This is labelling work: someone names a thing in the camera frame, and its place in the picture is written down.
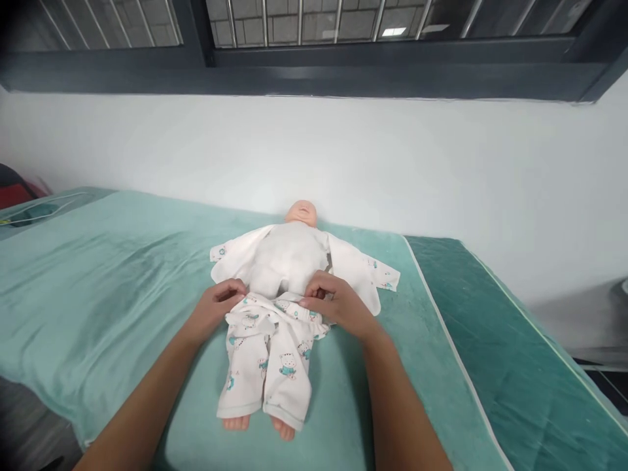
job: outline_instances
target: white fabric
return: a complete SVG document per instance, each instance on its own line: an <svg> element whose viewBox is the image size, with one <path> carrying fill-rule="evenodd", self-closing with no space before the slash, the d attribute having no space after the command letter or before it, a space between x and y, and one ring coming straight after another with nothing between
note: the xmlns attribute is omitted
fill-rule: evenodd
<svg viewBox="0 0 628 471"><path fill-rule="evenodd" d="M284 293L269 301L249 293L227 314L229 372L218 417L252 414L263 399L264 412L295 430L303 428L311 396L309 357L314 340L329 326L320 314L299 306L300 299Z"/></svg>
<svg viewBox="0 0 628 471"><path fill-rule="evenodd" d="M399 272L303 222L265 226L213 247L210 259L218 263L211 277L216 283L240 278L269 299L279 291L303 296L312 275L327 267L327 254L331 272L349 283L373 315L379 314L377 288L396 291Z"/></svg>

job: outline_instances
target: hand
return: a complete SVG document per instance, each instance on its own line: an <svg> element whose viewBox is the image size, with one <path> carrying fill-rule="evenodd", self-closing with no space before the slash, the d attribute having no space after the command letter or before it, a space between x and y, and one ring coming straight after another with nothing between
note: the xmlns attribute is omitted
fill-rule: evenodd
<svg viewBox="0 0 628 471"><path fill-rule="evenodd" d="M327 293L333 294L329 301L323 299ZM381 331L379 323L349 283L325 271L314 273L299 305L323 314L360 341Z"/></svg>
<svg viewBox="0 0 628 471"><path fill-rule="evenodd" d="M247 287L242 280L234 278L209 287L181 331L190 339L203 343L216 330L225 314L244 299L246 293Z"/></svg>

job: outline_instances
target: baby pants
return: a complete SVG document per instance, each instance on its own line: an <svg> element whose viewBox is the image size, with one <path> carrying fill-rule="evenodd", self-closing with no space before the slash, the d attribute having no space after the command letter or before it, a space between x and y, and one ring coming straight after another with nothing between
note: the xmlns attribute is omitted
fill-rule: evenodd
<svg viewBox="0 0 628 471"><path fill-rule="evenodd" d="M218 417L242 417L263 408L295 430L303 428L312 346L329 326L320 314L299 306L300 299L289 292L274 301L249 293L227 314L229 372Z"/></svg>

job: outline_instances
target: doll foot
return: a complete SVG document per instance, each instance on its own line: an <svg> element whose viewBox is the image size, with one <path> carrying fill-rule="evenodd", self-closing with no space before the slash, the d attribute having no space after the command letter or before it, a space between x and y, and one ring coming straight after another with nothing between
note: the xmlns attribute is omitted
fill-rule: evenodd
<svg viewBox="0 0 628 471"><path fill-rule="evenodd" d="M244 417L234 417L233 419L223 419L222 426L225 430L247 430L249 427L250 415Z"/></svg>
<svg viewBox="0 0 628 471"><path fill-rule="evenodd" d="M272 415L270 416L270 419L273 421L273 427L275 427L275 430L279 432L279 436L282 440L289 442L294 438L294 429L290 427L290 425L287 425L284 421L279 420Z"/></svg>

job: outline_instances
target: bed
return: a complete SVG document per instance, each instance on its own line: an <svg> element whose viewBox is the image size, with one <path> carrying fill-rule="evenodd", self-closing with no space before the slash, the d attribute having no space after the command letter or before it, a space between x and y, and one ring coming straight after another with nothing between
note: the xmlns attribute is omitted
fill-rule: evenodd
<svg viewBox="0 0 628 471"><path fill-rule="evenodd" d="M75 193L52 218L0 226L0 375L70 420L86 446L211 283L209 248L279 218L136 192L66 194ZM628 469L621 415L462 243L321 228L402 272L398 292L380 294L379 320L456 469ZM333 329L314 347L305 428L284 444L261 413L244 434L222 430L223 337L200 353L156 467L373 468L353 339Z"/></svg>

